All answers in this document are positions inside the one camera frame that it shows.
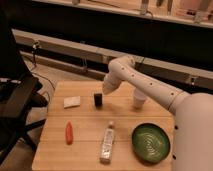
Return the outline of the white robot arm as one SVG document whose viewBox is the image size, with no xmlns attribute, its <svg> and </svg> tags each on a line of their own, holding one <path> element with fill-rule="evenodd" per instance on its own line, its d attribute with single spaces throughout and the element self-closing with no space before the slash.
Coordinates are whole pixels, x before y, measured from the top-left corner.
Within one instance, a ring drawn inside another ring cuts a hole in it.
<svg viewBox="0 0 213 171">
<path fill-rule="evenodd" d="M 126 55 L 109 62 L 102 90 L 109 94 L 127 81 L 174 115 L 172 171 L 213 171 L 213 95 L 190 94 L 134 69 Z"/>
</svg>

